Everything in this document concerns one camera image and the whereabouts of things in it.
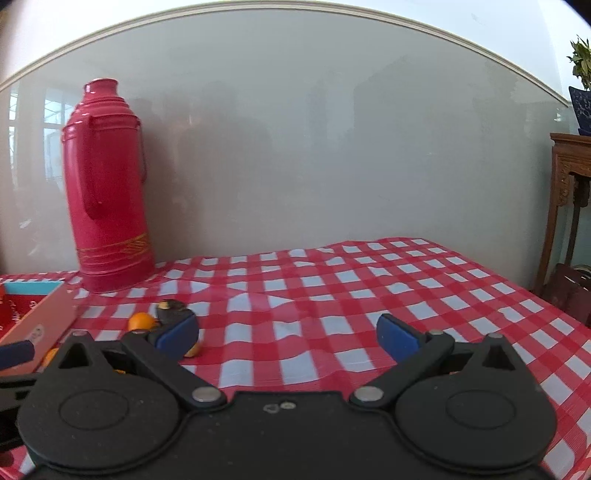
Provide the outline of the dark chestnut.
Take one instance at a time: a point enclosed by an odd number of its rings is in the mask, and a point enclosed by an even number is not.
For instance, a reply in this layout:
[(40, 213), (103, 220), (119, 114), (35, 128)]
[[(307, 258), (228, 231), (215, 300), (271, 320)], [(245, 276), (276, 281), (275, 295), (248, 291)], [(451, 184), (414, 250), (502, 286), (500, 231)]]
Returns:
[(187, 306), (176, 299), (165, 299), (156, 305), (156, 319), (160, 325), (182, 320), (188, 315)]

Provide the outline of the small yellow kumquat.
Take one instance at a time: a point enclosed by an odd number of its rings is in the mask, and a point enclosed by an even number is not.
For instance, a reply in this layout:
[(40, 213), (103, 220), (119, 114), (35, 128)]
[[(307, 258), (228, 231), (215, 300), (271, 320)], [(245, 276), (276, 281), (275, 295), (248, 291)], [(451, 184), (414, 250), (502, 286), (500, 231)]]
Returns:
[(195, 343), (185, 354), (184, 357), (185, 358), (194, 358), (195, 356), (197, 356), (200, 353), (200, 350), (202, 348), (202, 343), (200, 341), (197, 341), (197, 343)]

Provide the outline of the small orange on table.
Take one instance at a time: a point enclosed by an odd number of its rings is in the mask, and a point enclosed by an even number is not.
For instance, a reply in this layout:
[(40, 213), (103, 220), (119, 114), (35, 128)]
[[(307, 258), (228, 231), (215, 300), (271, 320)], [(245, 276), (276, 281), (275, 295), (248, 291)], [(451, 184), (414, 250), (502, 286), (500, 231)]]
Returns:
[(155, 317), (147, 312), (137, 312), (129, 317), (127, 321), (127, 330), (151, 330), (158, 324)]

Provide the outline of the orange under gripper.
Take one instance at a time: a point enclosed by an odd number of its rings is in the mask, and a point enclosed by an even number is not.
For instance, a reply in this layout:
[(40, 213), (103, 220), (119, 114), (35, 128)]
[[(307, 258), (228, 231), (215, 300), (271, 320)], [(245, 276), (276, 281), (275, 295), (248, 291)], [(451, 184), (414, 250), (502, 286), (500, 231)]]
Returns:
[(51, 350), (49, 350), (45, 354), (45, 356), (44, 356), (44, 358), (42, 360), (42, 367), (43, 368), (46, 368), (51, 363), (51, 361), (56, 356), (57, 352), (58, 352), (58, 348), (52, 348)]

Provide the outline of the red cardboard box tray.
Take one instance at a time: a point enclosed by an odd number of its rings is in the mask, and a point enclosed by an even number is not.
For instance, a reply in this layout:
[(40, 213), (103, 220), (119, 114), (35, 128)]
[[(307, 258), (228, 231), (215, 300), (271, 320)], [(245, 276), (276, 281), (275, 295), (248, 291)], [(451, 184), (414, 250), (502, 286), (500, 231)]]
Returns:
[(63, 281), (1, 282), (1, 345), (29, 340), (32, 361), (1, 370), (2, 376), (24, 375), (39, 367), (75, 319), (72, 294)]

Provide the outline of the red white checkered tablecloth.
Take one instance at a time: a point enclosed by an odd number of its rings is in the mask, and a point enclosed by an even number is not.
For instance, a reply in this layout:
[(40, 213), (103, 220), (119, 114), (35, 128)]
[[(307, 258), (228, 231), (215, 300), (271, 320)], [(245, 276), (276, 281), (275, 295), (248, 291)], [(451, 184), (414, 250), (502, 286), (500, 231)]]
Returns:
[(479, 264), (423, 239), (345, 242), (308, 250), (178, 260), (118, 293), (91, 294), (73, 274), (75, 330), (114, 339), (132, 314), (183, 300), (204, 350), (185, 362), (225, 391), (349, 392), (391, 362), (383, 313), (458, 340), (505, 335), (550, 396), (558, 433), (546, 457), (560, 479), (590, 475), (590, 332)]

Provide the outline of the dark red stool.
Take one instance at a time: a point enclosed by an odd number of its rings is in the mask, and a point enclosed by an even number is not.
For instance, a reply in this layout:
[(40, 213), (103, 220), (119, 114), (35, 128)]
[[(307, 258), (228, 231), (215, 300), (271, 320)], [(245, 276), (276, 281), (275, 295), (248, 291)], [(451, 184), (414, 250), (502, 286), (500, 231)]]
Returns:
[(590, 326), (590, 268), (556, 265), (542, 298), (583, 325)]

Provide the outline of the red thermos flask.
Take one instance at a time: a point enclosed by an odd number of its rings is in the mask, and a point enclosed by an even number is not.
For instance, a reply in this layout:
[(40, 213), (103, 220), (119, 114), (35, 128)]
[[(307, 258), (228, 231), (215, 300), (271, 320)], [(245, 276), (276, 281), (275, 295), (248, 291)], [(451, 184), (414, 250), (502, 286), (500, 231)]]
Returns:
[(61, 132), (64, 183), (84, 287), (128, 288), (155, 270), (145, 218), (141, 122), (114, 79), (84, 86)]

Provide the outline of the carved wooden side table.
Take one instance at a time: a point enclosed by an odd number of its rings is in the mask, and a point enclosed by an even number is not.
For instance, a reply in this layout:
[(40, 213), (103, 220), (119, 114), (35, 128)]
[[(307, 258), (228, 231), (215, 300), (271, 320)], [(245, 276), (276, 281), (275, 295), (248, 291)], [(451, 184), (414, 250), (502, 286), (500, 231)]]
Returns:
[(590, 198), (590, 137), (567, 133), (551, 133), (552, 171), (549, 208), (544, 243), (533, 292), (542, 294), (556, 234), (559, 209), (573, 200), (573, 217), (565, 263), (570, 265), (578, 233), (580, 211)]

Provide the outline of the potted green plant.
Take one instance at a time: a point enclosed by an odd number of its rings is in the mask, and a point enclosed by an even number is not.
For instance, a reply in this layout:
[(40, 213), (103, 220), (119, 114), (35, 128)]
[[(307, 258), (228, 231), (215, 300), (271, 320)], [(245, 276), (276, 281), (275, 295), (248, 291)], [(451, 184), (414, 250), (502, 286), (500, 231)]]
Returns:
[(578, 78), (583, 89), (569, 88), (573, 110), (579, 125), (579, 134), (589, 136), (591, 132), (591, 54), (590, 42), (580, 36), (576, 41), (571, 41), (573, 52), (568, 56), (573, 64), (572, 74)]

